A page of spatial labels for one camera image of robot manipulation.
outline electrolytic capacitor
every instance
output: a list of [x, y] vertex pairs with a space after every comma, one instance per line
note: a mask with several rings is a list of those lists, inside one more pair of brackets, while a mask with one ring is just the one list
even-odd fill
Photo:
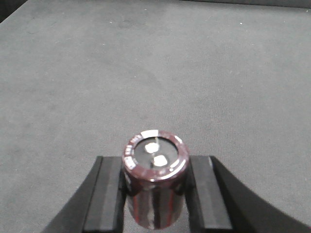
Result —
[[123, 163], [135, 221], [148, 229], [174, 223], [182, 210], [189, 164], [189, 150], [182, 140], [167, 131], [143, 131], [126, 145]]

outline clamp jaw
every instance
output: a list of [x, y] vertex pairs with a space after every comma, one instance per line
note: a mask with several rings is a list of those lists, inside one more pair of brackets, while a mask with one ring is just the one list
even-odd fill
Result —
[[[97, 157], [42, 233], [122, 233], [126, 182], [120, 157]], [[192, 233], [311, 233], [242, 184], [214, 156], [191, 156], [185, 185]]]

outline maroon capacitor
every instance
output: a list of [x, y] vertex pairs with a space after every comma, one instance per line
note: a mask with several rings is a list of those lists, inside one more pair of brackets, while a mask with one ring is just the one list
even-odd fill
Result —
[[123, 163], [135, 221], [148, 229], [174, 223], [183, 206], [188, 147], [170, 132], [143, 131], [126, 145]]

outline black holder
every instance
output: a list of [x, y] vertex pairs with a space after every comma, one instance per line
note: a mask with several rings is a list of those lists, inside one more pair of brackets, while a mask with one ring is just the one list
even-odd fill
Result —
[[[126, 183], [120, 157], [97, 157], [42, 233], [122, 233]], [[271, 206], [213, 156], [191, 156], [186, 204], [192, 233], [311, 233]]]

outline gray felt mat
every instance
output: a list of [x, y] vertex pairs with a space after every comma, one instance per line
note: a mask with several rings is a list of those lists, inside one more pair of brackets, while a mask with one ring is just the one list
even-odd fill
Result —
[[[40, 232], [146, 129], [311, 225], [310, 25], [296, 8], [29, 0], [0, 24], [0, 232]], [[189, 232], [187, 212], [164, 232]]]

